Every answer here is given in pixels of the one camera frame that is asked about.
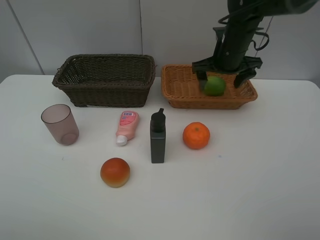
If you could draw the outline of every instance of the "green lime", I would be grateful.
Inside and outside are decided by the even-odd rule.
[[[207,96],[222,96],[225,93],[226,82],[218,76],[208,76],[204,86],[204,94]]]

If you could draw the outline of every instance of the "orange wicker basket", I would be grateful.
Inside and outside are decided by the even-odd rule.
[[[235,74],[208,72],[225,80],[223,96],[206,96],[199,87],[191,65],[169,64],[162,68],[161,89],[163,96],[174,108],[179,109],[238,109],[257,99],[258,94],[248,80],[241,87],[234,87]]]

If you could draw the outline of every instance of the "black spray bottle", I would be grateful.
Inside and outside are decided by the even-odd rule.
[[[160,108],[151,116],[150,122],[151,162],[163,164],[166,151],[166,116],[164,109]]]

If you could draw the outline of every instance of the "bread roll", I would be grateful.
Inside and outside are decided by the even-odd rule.
[[[110,158],[102,165],[100,176],[108,186],[120,188],[129,180],[130,167],[128,163],[121,158]]]

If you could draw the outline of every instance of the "white bottle cap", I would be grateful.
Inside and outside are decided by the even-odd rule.
[[[124,146],[127,144],[127,142],[128,142],[128,138],[126,136],[119,135],[116,137],[116,144],[118,146]]]

